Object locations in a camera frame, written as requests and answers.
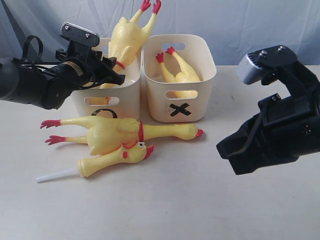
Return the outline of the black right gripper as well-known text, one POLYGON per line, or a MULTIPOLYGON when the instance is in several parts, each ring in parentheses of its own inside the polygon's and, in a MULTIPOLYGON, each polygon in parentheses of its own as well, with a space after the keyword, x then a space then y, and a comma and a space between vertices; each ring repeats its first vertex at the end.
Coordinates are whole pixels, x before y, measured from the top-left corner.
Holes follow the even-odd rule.
POLYGON ((318 151, 318 94, 260 102, 260 112, 216 148, 234 173, 288 164, 318 151))

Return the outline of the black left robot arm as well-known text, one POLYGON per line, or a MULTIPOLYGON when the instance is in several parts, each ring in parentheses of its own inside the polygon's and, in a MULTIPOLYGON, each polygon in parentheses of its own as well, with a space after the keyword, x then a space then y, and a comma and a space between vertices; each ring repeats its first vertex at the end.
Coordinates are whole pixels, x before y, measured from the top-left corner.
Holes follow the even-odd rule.
POLYGON ((51 68, 23 65, 15 57, 0 60, 0 99, 42 109, 59 109, 72 92, 102 84, 122 85, 125 75, 113 70, 116 58, 91 51, 88 59, 66 57, 51 68))

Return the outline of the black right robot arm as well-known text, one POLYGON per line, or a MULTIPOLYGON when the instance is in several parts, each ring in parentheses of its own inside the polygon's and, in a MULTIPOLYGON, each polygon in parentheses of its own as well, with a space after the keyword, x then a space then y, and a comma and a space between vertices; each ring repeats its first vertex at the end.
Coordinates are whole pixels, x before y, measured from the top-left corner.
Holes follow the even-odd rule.
POLYGON ((320 91, 301 98, 271 95, 258 102, 260 112, 245 121, 216 148, 236 175, 293 163, 320 151, 320 91))

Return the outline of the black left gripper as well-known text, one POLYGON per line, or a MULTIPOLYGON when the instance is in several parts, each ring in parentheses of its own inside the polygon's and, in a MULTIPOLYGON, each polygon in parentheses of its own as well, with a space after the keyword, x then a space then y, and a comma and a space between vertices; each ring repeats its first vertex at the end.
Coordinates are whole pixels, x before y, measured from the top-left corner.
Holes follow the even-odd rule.
POLYGON ((55 58, 68 65, 71 73, 62 70, 57 75, 69 81, 74 88, 94 88, 105 84, 122 85, 125 75, 114 70, 116 57, 104 57, 101 51, 92 49, 55 51, 55 58))

